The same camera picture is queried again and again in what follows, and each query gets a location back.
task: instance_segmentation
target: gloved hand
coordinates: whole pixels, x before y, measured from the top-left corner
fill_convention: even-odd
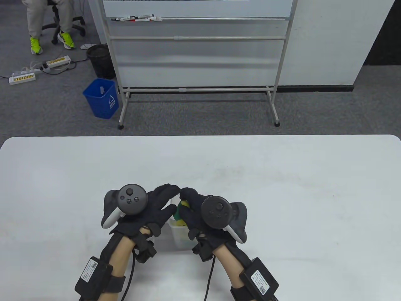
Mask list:
[[[177,210],[177,207],[173,204],[163,210],[162,208],[179,192],[180,188],[171,184],[164,184],[154,191],[148,192],[148,204],[145,209],[137,215],[126,215],[120,218],[117,221],[118,225],[110,234],[118,232],[133,239],[133,237],[138,236],[142,227],[147,227],[150,229],[151,235],[159,236],[161,227]]]
[[[180,199],[187,201],[190,208],[180,206],[179,214],[190,230],[190,239],[196,238],[198,242],[207,242],[213,251],[227,242],[235,244],[235,239],[224,230],[211,228],[202,219],[201,205],[208,197],[209,195],[201,195],[195,189],[183,188],[180,192]]]

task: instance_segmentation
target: gray carpet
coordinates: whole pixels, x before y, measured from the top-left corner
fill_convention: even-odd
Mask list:
[[[80,15],[79,3],[76,13]],[[75,32],[77,46],[98,43],[89,7],[87,36]],[[48,9],[46,21],[52,21]],[[41,56],[30,54],[25,7],[19,0],[0,3],[0,75],[29,66],[32,60],[85,51],[51,44],[52,29],[43,32]],[[352,93],[279,94],[282,126],[274,128],[262,94],[140,95],[127,111],[124,130],[93,116],[82,91],[95,79],[90,62],[36,81],[10,86],[0,80],[0,145],[13,136],[119,135],[252,135],[252,134],[394,134],[401,137],[401,66],[363,67]]]

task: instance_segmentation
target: whiteboard stand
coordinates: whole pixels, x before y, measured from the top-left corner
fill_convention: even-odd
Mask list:
[[[274,101],[277,95],[277,87],[280,81],[280,75],[281,71],[283,69],[283,63],[284,63],[284,58],[286,56],[286,51],[287,51],[287,46],[288,46],[288,40],[290,38],[291,34],[291,28],[292,24],[294,22],[294,16],[295,16],[295,11],[296,7],[298,4],[298,0],[292,0],[292,6],[291,6],[291,13],[288,18],[284,17],[277,17],[277,18],[272,18],[272,17],[266,17],[266,18],[185,18],[185,17],[163,17],[163,20],[282,20],[282,21],[287,21],[287,31],[285,36],[265,36],[265,37],[182,37],[182,36],[175,36],[175,37],[120,37],[120,36],[111,36],[110,35],[110,30],[109,30],[109,24],[107,22],[107,18],[104,13],[104,6],[103,3],[101,5],[102,9],[102,20],[103,20],[103,26],[104,26],[104,31],[105,31],[105,37],[107,44],[109,46],[109,51],[111,55],[111,60],[113,61],[114,69],[115,69],[115,74],[117,77],[117,83],[118,83],[118,90],[121,94],[121,100],[122,100],[122,110],[120,114],[120,118],[118,121],[118,129],[122,130],[124,128],[124,118],[127,112],[127,107],[128,104],[130,103],[129,98],[131,94],[135,93],[160,93],[160,92],[167,92],[167,93],[199,93],[199,92],[204,92],[204,93],[233,93],[233,92],[264,92],[266,93],[267,100],[269,102],[271,112],[273,115],[274,119],[274,126],[279,127],[280,126],[280,120],[274,105]],[[199,88],[134,88],[134,87],[123,87],[122,81],[121,81],[121,75],[119,73],[119,65],[115,56],[114,52],[114,44],[113,41],[121,41],[121,40],[129,40],[129,41],[284,41],[283,48],[281,51],[281,56],[280,56],[280,61],[277,69],[277,74],[275,77],[275,82],[274,86],[269,86],[268,84],[266,87],[211,87],[211,88],[204,88],[204,87],[199,87]]]

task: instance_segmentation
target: white table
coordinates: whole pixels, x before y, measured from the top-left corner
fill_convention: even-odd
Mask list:
[[[174,183],[243,201],[248,241],[280,301],[401,296],[401,143],[394,136],[12,138],[0,150],[0,293],[77,300],[108,241],[109,189]],[[171,232],[137,264],[126,300],[202,300],[210,262],[175,252]],[[232,301],[220,264],[209,300]]]

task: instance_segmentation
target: black trash bin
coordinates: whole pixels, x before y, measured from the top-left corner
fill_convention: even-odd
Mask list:
[[[107,44],[92,46],[86,51],[86,55],[91,60],[93,69],[97,77],[105,79],[115,78],[113,62]]]

